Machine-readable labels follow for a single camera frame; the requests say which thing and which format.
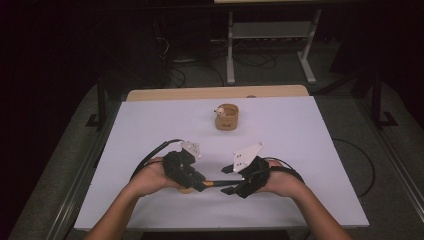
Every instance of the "white tabletop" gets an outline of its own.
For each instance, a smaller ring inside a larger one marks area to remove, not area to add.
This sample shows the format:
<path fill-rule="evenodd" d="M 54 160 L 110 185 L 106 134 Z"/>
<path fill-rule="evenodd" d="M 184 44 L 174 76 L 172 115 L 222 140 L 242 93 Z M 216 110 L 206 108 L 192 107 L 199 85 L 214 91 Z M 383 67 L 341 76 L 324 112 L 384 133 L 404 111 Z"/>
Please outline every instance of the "white tabletop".
<path fill-rule="evenodd" d="M 240 109 L 238 128 L 220 131 L 213 110 Z M 233 152 L 263 141 L 261 157 L 288 162 L 345 227 L 368 226 L 313 97 L 232 98 L 124 102 L 116 118 L 75 228 L 91 229 L 128 182 L 138 163 L 171 139 L 200 144 L 192 166 L 208 180 L 240 179 L 221 173 Z M 171 144 L 158 154 L 180 151 Z M 163 189 L 142 198 L 128 229 L 142 231 L 283 229 L 306 226 L 294 202 L 269 193 L 246 199 L 219 188 L 181 194 Z"/>

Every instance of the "brown container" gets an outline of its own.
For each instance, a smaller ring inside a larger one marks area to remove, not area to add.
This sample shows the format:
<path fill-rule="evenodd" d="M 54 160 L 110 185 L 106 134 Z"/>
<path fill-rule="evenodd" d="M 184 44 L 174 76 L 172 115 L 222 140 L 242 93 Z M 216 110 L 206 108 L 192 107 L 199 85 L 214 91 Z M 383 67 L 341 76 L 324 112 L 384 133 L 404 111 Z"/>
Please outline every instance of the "brown container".
<path fill-rule="evenodd" d="M 237 128 L 239 109 L 234 104 L 222 104 L 218 108 L 224 109 L 223 115 L 217 115 L 215 126 L 219 130 L 231 131 Z"/>

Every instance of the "table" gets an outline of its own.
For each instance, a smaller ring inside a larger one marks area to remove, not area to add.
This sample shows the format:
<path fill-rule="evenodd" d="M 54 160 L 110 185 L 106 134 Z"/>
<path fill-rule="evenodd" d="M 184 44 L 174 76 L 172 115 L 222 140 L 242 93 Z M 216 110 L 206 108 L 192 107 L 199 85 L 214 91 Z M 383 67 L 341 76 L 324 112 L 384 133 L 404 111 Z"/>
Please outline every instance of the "table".
<path fill-rule="evenodd" d="M 234 131 L 214 127 L 213 110 L 222 103 L 240 108 Z M 211 180 L 239 179 L 238 174 L 221 173 L 221 168 L 232 163 L 233 151 L 264 141 L 259 156 L 288 161 L 342 226 L 368 225 L 313 97 L 303 86 L 267 86 L 131 92 L 118 113 L 75 228 L 91 229 L 139 161 L 174 138 L 200 144 L 202 158 L 193 167 Z M 170 145 L 158 156 L 179 149 Z M 128 229 L 223 231 L 299 226 L 306 223 L 290 199 L 269 193 L 241 199 L 215 188 L 189 195 L 163 189 L 144 197 Z"/>

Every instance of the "gray floor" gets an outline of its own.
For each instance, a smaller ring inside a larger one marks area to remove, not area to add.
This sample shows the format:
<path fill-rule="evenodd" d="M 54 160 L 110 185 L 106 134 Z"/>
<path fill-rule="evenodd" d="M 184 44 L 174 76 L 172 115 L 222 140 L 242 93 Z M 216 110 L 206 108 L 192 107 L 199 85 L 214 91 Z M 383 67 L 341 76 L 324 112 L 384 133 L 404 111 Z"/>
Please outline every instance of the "gray floor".
<path fill-rule="evenodd" d="M 236 85 L 302 84 L 313 92 L 341 77 L 328 72 L 337 52 L 337 43 L 314 43 L 309 62 L 317 77 L 316 85 L 306 83 L 296 57 L 297 48 L 297 44 L 290 43 L 287 47 L 275 50 L 271 57 L 277 60 L 277 64 L 272 67 L 270 61 L 270 69 L 249 67 L 236 62 Z M 248 59 L 249 63 L 264 60 L 264 56 L 246 53 L 239 54 L 238 58 L 241 61 Z M 178 68 L 186 75 L 185 87 L 221 86 L 222 80 L 218 73 L 225 77 L 225 58 L 211 61 L 209 67 L 204 67 L 203 64 L 199 66 L 201 64 L 194 62 Z M 181 73 L 173 73 L 177 78 L 181 77 L 178 75 Z M 180 83 L 181 80 L 174 79 L 174 84 L 170 87 Z M 422 215 L 411 202 L 413 195 L 405 190 L 404 184 L 407 182 L 411 186 L 411 182 L 405 181 L 405 174 L 408 174 L 407 177 L 413 180 L 415 189 L 424 192 L 424 131 L 405 110 L 397 94 L 386 85 L 383 85 L 382 110 L 389 111 L 399 126 L 377 130 L 368 117 L 369 97 L 360 100 L 352 98 L 349 95 L 352 84 L 354 82 L 331 94 L 315 98 L 330 135 L 357 145 L 375 165 L 375 184 L 371 191 L 360 199 L 370 226 L 350 229 L 349 232 L 355 239 L 424 239 Z M 108 102 L 110 121 L 113 120 L 118 107 L 119 103 Z M 97 159 L 109 131 L 108 128 L 97 131 L 93 127 L 85 126 L 93 113 L 96 113 L 95 88 L 87 93 L 75 112 L 10 239 L 84 237 L 85 232 L 72 229 L 72 224 L 95 171 L 90 164 Z M 355 191 L 358 195 L 361 194 L 371 181 L 370 163 L 365 155 L 351 144 L 341 141 L 335 141 L 334 144 Z M 81 166 L 84 164 L 90 167 L 81 172 Z M 307 230 L 290 229 L 289 233 L 292 239 L 303 239 Z M 139 239 L 140 236 L 141 233 L 128 233 L 125 239 Z"/>

